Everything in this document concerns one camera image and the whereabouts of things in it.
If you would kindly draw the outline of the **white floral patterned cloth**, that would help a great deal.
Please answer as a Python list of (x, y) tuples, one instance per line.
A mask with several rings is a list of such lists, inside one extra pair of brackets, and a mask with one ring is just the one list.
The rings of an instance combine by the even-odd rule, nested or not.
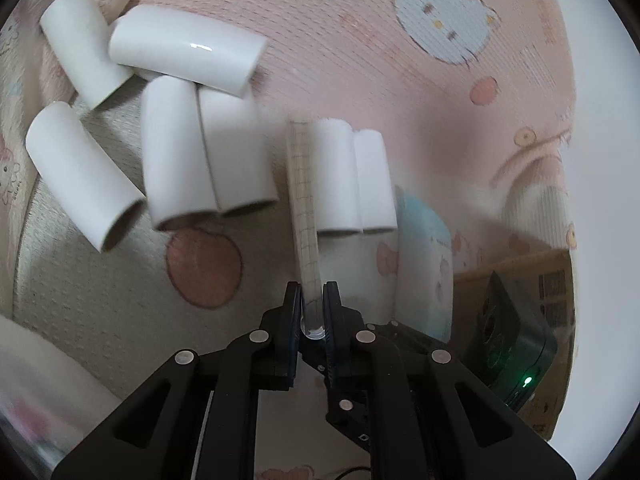
[(35, 170), (24, 147), (26, 129), (42, 107), (43, 36), (47, 0), (20, 0), (1, 31), (1, 314), (9, 316), (26, 204)]

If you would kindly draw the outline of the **light blue wet wipes pack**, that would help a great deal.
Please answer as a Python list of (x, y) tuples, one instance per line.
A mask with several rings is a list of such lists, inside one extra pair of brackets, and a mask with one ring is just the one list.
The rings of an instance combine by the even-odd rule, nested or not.
[(454, 258), (451, 235), (422, 200), (396, 190), (398, 268), (394, 318), (447, 342), (454, 313)]

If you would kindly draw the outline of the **pink hello kitty blanket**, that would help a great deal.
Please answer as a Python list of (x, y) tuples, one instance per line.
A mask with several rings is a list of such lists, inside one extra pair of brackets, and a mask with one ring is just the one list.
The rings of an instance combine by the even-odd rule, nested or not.
[[(8, 16), (17, 2), (3, 0)], [(459, 63), (434, 58), (401, 25), (396, 0), (98, 0), (108, 20), (138, 3), (170, 6), (254, 30), (268, 49), (254, 80), (280, 193), (287, 112), (338, 118), (384, 136), (393, 182), (433, 209), (450, 235), (454, 275), (575, 247), (559, 155), (575, 107), (573, 64), (556, 0), (480, 0), (485, 43)], [(42, 106), (65, 100), (134, 182), (142, 179), (133, 79), (98, 110), (75, 94), (43, 36)], [(98, 254), (49, 190), (30, 190), (13, 304), (1, 321), (1, 427), (27, 470), (48, 478), (171, 352), (214, 350), (256, 323), (296, 277), (288, 200), (206, 222), (239, 251), (233, 295), (200, 308), (169, 273), (180, 249), (142, 218)]]

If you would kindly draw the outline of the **white cardboard tube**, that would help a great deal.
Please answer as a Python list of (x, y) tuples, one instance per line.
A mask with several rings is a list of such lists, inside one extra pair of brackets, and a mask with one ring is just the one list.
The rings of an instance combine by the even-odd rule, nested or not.
[(74, 226), (98, 252), (113, 249), (142, 214), (145, 197), (65, 102), (30, 124), (26, 151)]
[(382, 134), (375, 130), (355, 133), (359, 206), (364, 232), (397, 229), (395, 194)]
[(140, 127), (152, 227), (175, 231), (216, 212), (195, 84), (171, 76), (151, 80), (141, 96)]
[(348, 122), (324, 118), (309, 126), (314, 223), (319, 233), (362, 228), (354, 132)]
[(198, 104), (218, 210), (238, 216), (279, 200), (253, 93), (198, 88)]
[(139, 4), (116, 20), (108, 54), (120, 64), (242, 96), (268, 40), (168, 6)]
[(90, 110), (134, 76), (108, 53), (111, 29), (96, 0), (54, 0), (40, 26), (67, 78)]

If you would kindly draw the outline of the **brown cardboard box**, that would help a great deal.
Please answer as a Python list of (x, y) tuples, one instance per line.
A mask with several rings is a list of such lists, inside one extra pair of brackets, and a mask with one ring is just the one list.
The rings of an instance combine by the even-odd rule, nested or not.
[(566, 250), (454, 277), (454, 352), (544, 440), (551, 439), (565, 402), (574, 339), (574, 281)]

